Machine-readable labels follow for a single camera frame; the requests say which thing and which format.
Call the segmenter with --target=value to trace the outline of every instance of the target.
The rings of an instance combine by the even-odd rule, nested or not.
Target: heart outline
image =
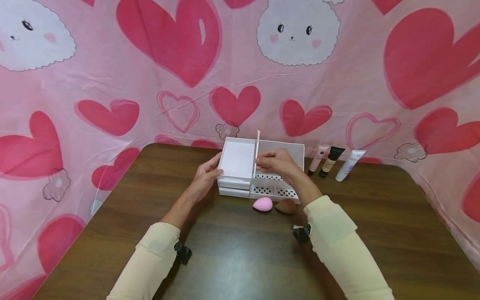
[[[0,137],[0,172],[10,180],[44,178],[63,169],[60,141],[55,125],[43,111],[28,122],[32,137]]]
[[[413,132],[415,140],[426,145],[424,149],[429,155],[463,151],[480,144],[480,121],[458,125],[457,112],[448,107],[439,107],[426,114]]]
[[[155,137],[155,143],[157,144],[167,144],[167,145],[176,145],[176,146],[183,146],[182,143],[179,141],[169,137],[165,134],[159,134]]]
[[[0,273],[8,269],[15,260],[10,247],[11,234],[10,214],[8,209],[0,204],[0,251],[4,259],[4,263],[0,265]]]
[[[140,149],[127,148],[115,157],[113,165],[102,165],[96,168],[92,173],[93,185],[102,191],[113,190],[139,154]]]
[[[153,0],[120,0],[116,17],[121,31],[137,49],[193,88],[218,59],[222,28],[210,0],[189,4],[191,1],[179,0],[174,19]]]
[[[165,97],[170,97],[172,99],[174,99],[175,101],[188,101],[192,106],[193,106],[193,115],[192,117],[190,118],[190,121],[188,122],[188,124],[185,126],[185,128],[181,128],[172,118],[172,116],[170,115],[169,113],[169,109],[166,109],[165,108],[165,104],[163,102],[164,98]],[[180,131],[181,133],[187,133],[187,131],[193,126],[195,125],[195,123],[198,121],[198,119],[200,118],[200,108],[198,107],[197,103],[190,97],[188,96],[175,96],[173,93],[169,92],[169,91],[161,91],[158,93],[157,97],[156,97],[156,101],[158,103],[158,105],[160,106],[160,109],[162,110],[162,112],[164,113],[164,115],[167,117],[168,121],[170,122],[171,125],[173,125],[173,127],[175,127],[178,131]]]
[[[333,111],[327,105],[317,105],[307,113],[295,100],[285,100],[280,105],[280,121],[283,130],[288,136],[301,136],[307,134],[330,120]]]
[[[410,13],[388,35],[384,74],[394,100],[416,109],[445,96],[480,74],[480,24],[454,43],[450,16],[437,8]]]
[[[75,104],[75,113],[87,124],[113,136],[130,132],[138,121],[140,106],[125,99],[110,102],[110,109],[93,100],[82,100]]]
[[[393,123],[394,126],[393,126],[392,129],[390,129],[389,132],[377,137],[376,139],[374,139],[373,141],[371,141],[370,143],[368,143],[368,144],[366,144],[362,147],[356,148],[355,145],[353,144],[352,132],[353,132],[353,127],[354,127],[355,123],[358,122],[361,119],[368,119],[373,124]],[[360,114],[356,115],[355,117],[353,117],[347,124],[347,130],[345,132],[345,136],[346,136],[346,139],[347,139],[347,145],[352,150],[353,149],[364,150],[364,149],[366,149],[370,146],[373,146],[373,145],[375,145],[379,142],[382,142],[384,140],[387,140],[387,139],[391,138],[392,136],[394,136],[400,130],[400,126],[401,126],[401,122],[397,118],[385,118],[385,119],[379,120],[379,119],[377,119],[376,116],[374,116],[373,114],[371,114],[369,112],[360,113]]]
[[[238,97],[220,86],[209,93],[210,106],[225,122],[240,127],[259,107],[262,94],[256,86],[244,87]]]

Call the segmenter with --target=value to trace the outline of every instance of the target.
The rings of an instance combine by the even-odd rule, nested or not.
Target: black strap
[[[293,236],[295,237],[295,239],[297,240],[297,242],[299,244],[304,244],[304,243],[308,242],[308,240],[310,239],[310,230],[311,229],[312,229],[312,227],[310,226],[310,224],[307,224],[307,226],[295,229],[293,231]]]
[[[180,262],[182,264],[187,264],[190,257],[192,257],[192,251],[190,248],[184,246],[180,241],[178,241],[173,248],[177,252],[177,257],[180,259]]]

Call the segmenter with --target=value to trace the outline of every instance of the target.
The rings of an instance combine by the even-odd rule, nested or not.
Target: white makeup organizer
[[[293,188],[276,174],[265,174],[256,170],[258,153],[277,148],[287,149],[295,163],[303,170],[305,145],[227,137],[223,145],[222,158],[218,165],[223,174],[217,178],[220,195],[258,199],[270,197],[274,201],[299,199]]]

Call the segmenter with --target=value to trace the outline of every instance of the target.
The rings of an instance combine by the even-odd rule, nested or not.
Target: white cream tube
[[[320,161],[322,160],[329,148],[330,145],[319,145],[317,147],[317,153],[315,153],[315,157],[310,164],[310,168],[308,169],[308,175],[312,175],[317,170]]]
[[[352,150],[350,157],[343,164],[340,171],[338,171],[335,179],[337,181],[343,181],[345,177],[352,171],[353,166],[360,160],[360,158],[365,154],[365,150]]]

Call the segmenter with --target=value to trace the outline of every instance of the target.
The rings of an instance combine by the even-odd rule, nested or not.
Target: flower print
[[[237,134],[240,131],[238,126],[233,125],[233,123],[226,123],[226,124],[218,124],[215,126],[216,132],[218,132],[218,136],[225,140],[227,136],[230,137],[237,137]]]
[[[60,169],[57,173],[48,177],[48,184],[43,188],[43,197],[47,200],[60,202],[70,186],[70,178],[65,169]]]
[[[401,145],[395,154],[396,159],[406,159],[411,161],[412,163],[416,163],[417,161],[424,159],[427,157],[427,152],[425,151],[426,145],[419,144],[419,143],[405,143]]]

